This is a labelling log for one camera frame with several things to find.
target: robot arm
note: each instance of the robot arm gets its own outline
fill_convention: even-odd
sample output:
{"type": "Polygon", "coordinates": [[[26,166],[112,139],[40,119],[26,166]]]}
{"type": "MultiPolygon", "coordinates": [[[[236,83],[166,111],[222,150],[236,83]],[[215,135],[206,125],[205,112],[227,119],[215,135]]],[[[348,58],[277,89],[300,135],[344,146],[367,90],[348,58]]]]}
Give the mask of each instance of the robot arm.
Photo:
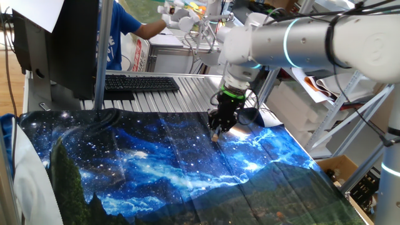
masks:
{"type": "Polygon", "coordinates": [[[217,94],[218,108],[209,113],[213,141],[237,123],[235,111],[244,104],[248,82],[255,79],[261,65],[332,69],[336,64],[354,67],[381,83],[400,82],[400,31],[393,29],[400,26],[398,15],[343,16],[334,32],[329,24],[333,16],[263,25],[265,18],[250,14],[245,26],[232,28],[224,40],[229,64],[217,94]]]}

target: metal pole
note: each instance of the metal pole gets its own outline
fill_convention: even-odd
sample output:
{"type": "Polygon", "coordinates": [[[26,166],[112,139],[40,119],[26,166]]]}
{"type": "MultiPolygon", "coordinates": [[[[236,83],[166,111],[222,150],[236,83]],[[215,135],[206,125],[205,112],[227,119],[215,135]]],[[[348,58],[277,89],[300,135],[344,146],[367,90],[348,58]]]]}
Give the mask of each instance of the metal pole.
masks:
{"type": "Polygon", "coordinates": [[[108,41],[110,38],[111,18],[113,16],[113,0],[104,0],[101,8],[99,49],[97,51],[97,77],[94,93],[94,110],[101,109],[106,82],[108,41]]]}
{"type": "Polygon", "coordinates": [[[300,7],[299,13],[309,14],[313,10],[315,0],[305,0],[304,4],[300,7]]]}
{"type": "MultiPolygon", "coordinates": [[[[361,108],[359,108],[358,112],[359,113],[364,112],[366,109],[368,109],[370,106],[372,106],[375,102],[380,100],[384,95],[389,94],[392,90],[393,90],[393,86],[385,87],[385,89],[383,89],[381,92],[379,92],[377,95],[375,95],[371,100],[369,100],[365,105],[363,105],[361,108]]],[[[343,122],[341,122],[339,125],[337,125],[335,128],[333,128],[331,131],[329,131],[323,137],[318,139],[318,141],[314,144],[314,146],[312,147],[311,150],[313,150],[314,148],[319,146],[321,143],[323,143],[326,139],[331,137],[333,134],[336,134],[336,132],[338,132],[340,129],[342,129],[345,125],[350,123],[356,117],[358,117],[357,113],[356,112],[352,113],[343,122]]]]}
{"type": "MultiPolygon", "coordinates": [[[[364,119],[366,121],[369,121],[371,117],[374,115],[374,113],[379,109],[381,104],[385,101],[385,99],[389,96],[391,90],[389,90],[379,101],[376,101],[363,115],[364,119]]],[[[349,147],[349,145],[352,143],[354,138],[358,135],[358,133],[361,131],[361,129],[365,126],[365,122],[360,119],[356,126],[353,128],[353,130],[350,132],[349,135],[345,138],[345,140],[342,142],[342,144],[338,147],[335,153],[333,153],[332,157],[338,156],[343,154],[343,152],[349,147]]]]}
{"type": "MultiPolygon", "coordinates": [[[[394,87],[394,103],[386,138],[400,136],[400,85],[394,87]]],[[[400,221],[400,144],[387,147],[382,161],[379,201],[375,224],[397,225],[400,221]]]]}
{"type": "Polygon", "coordinates": [[[260,104],[264,103],[264,101],[268,98],[269,94],[271,93],[276,76],[278,76],[280,70],[281,68],[277,68],[268,73],[268,77],[265,80],[264,84],[262,84],[260,93],[258,94],[258,101],[260,104]]]}
{"type": "MultiPolygon", "coordinates": [[[[349,94],[353,91],[353,89],[356,87],[357,83],[359,80],[362,78],[363,75],[359,71],[356,71],[350,81],[349,84],[346,86],[346,88],[343,90],[344,94],[349,94]]],[[[340,96],[336,99],[332,107],[328,110],[324,121],[319,125],[319,127],[313,132],[310,140],[308,140],[306,146],[304,149],[309,152],[313,148],[314,144],[318,141],[319,137],[321,134],[329,128],[329,123],[332,121],[333,117],[338,113],[340,107],[343,105],[345,102],[346,98],[344,97],[343,94],[340,94],[340,96]]]]}
{"type": "Polygon", "coordinates": [[[350,191],[357,183],[365,176],[366,173],[372,168],[374,163],[381,157],[385,147],[380,142],[376,146],[374,152],[357,168],[357,170],[351,175],[351,177],[339,188],[339,190],[345,194],[350,191]]]}

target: black cable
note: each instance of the black cable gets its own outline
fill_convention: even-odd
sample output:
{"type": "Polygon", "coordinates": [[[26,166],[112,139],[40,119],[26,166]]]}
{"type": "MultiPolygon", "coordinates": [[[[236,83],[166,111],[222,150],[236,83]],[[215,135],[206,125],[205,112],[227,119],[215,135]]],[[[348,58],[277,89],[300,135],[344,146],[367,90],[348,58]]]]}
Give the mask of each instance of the black cable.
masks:
{"type": "Polygon", "coordinates": [[[218,106],[219,103],[217,103],[217,104],[213,103],[213,99],[214,99],[218,94],[221,94],[222,92],[224,92],[224,91],[223,91],[223,90],[220,90],[220,91],[218,91],[217,93],[215,93],[215,94],[213,94],[213,95],[211,96],[211,98],[210,98],[210,104],[211,104],[212,106],[218,106]]]}
{"type": "MultiPolygon", "coordinates": [[[[249,94],[249,95],[247,96],[246,101],[248,100],[248,98],[249,98],[252,94],[255,94],[255,95],[256,95],[256,99],[257,99],[257,105],[256,105],[257,107],[255,107],[255,109],[257,109],[257,111],[259,111],[260,103],[259,103],[259,101],[258,101],[258,95],[257,95],[252,89],[250,89],[250,91],[251,91],[251,94],[249,94]]],[[[247,126],[247,125],[252,124],[252,123],[257,119],[258,114],[255,113],[255,114],[254,114],[254,117],[250,120],[250,122],[248,122],[248,123],[243,123],[243,122],[240,121],[240,114],[241,114],[241,111],[242,111],[243,109],[244,109],[244,108],[242,107],[241,110],[237,113],[237,121],[239,122],[239,124],[241,124],[241,125],[243,125],[243,126],[247,126]]]]}
{"type": "Polygon", "coordinates": [[[15,146],[16,146],[16,141],[17,141],[17,107],[15,104],[14,100],[14,95],[13,95],[13,89],[11,87],[11,79],[10,79],[10,71],[9,71],[9,64],[8,64],[8,46],[7,46],[7,29],[6,25],[3,20],[3,13],[0,12],[0,17],[1,17],[1,24],[2,24],[2,29],[3,29],[3,34],[4,34],[4,46],[6,48],[6,73],[7,73],[7,84],[8,84],[8,91],[10,93],[11,97],[11,102],[12,102],[12,108],[14,109],[14,138],[13,138],[13,145],[12,145],[12,180],[14,180],[15,177],[15,146]]]}
{"type": "Polygon", "coordinates": [[[311,18],[311,19],[315,19],[315,20],[318,20],[318,21],[324,21],[324,22],[330,23],[330,21],[328,21],[328,20],[326,20],[326,19],[316,18],[316,17],[314,17],[314,16],[307,16],[307,15],[305,15],[305,14],[301,14],[301,13],[298,13],[298,12],[295,12],[295,14],[298,14],[298,15],[300,15],[300,16],[309,17],[309,18],[311,18]]]}
{"type": "Polygon", "coordinates": [[[203,65],[204,65],[204,63],[202,62],[202,63],[200,64],[199,70],[197,70],[197,73],[196,73],[196,74],[199,74],[199,73],[200,73],[200,70],[201,70],[201,68],[203,67],[203,65]]]}
{"type": "Polygon", "coordinates": [[[394,1],[395,0],[386,0],[386,1],[382,1],[382,2],[376,3],[376,4],[372,4],[370,6],[364,6],[364,7],[362,7],[362,10],[376,8],[378,6],[382,6],[384,4],[391,3],[391,2],[394,2],[394,1]]]}
{"type": "Polygon", "coordinates": [[[278,22],[288,21],[288,20],[297,19],[297,18],[304,18],[304,17],[310,17],[311,18],[311,16],[312,17],[314,17],[314,16],[337,16],[338,14],[342,14],[342,15],[346,14],[346,15],[353,15],[353,16],[355,16],[355,15],[368,15],[368,14],[372,14],[372,13],[381,13],[381,12],[388,11],[388,10],[400,9],[400,6],[389,6],[389,7],[375,9],[373,11],[365,11],[367,9],[372,9],[372,8],[377,7],[377,6],[382,6],[384,4],[391,3],[393,1],[394,0],[386,0],[386,1],[379,2],[379,3],[376,3],[376,4],[370,5],[370,6],[363,6],[362,4],[359,4],[359,3],[361,3],[361,2],[359,2],[359,3],[356,4],[357,8],[350,9],[348,11],[321,12],[321,13],[311,13],[311,14],[308,14],[308,15],[297,13],[297,14],[295,14],[293,16],[286,16],[286,17],[276,18],[274,21],[268,22],[266,24],[266,26],[270,25],[272,23],[275,23],[275,22],[278,23],[278,22]]]}

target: cardboard box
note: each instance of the cardboard box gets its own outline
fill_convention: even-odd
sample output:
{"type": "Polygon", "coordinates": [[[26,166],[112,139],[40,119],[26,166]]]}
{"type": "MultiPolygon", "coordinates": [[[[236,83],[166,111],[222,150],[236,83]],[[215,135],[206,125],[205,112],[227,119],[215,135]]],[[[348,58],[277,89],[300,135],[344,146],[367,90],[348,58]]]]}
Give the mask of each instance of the cardboard box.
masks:
{"type": "Polygon", "coordinates": [[[358,168],[358,166],[345,155],[323,159],[318,161],[317,164],[323,171],[326,171],[327,169],[332,169],[333,171],[339,169],[340,174],[336,176],[336,178],[345,181],[347,181],[358,168]]]}
{"type": "MultiPolygon", "coordinates": [[[[350,176],[355,172],[355,170],[358,168],[358,166],[345,155],[332,157],[329,159],[323,159],[317,161],[317,164],[323,171],[326,171],[327,169],[332,169],[332,170],[339,169],[340,175],[337,176],[337,179],[343,179],[345,181],[347,181],[350,178],[350,176]]],[[[374,223],[367,216],[367,214],[365,214],[365,212],[358,206],[358,204],[350,196],[349,196],[349,202],[356,209],[358,214],[364,219],[364,222],[366,224],[374,225],[374,223]]]]}
{"type": "Polygon", "coordinates": [[[269,4],[275,8],[284,8],[287,12],[290,12],[298,0],[264,0],[264,4],[269,4]]]}

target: monitor stand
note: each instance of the monitor stand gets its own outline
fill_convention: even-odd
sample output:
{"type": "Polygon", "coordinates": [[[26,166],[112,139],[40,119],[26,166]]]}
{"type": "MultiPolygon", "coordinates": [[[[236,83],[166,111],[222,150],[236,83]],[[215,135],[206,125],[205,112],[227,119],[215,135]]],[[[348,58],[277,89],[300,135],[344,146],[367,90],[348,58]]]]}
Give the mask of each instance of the monitor stand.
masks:
{"type": "Polygon", "coordinates": [[[82,110],[80,100],[74,97],[71,90],[56,84],[51,85],[51,96],[52,100],[42,97],[35,93],[33,79],[29,79],[29,95],[27,102],[27,111],[44,111],[44,108],[40,105],[45,104],[45,108],[49,108],[52,111],[60,110],[82,110]]]}

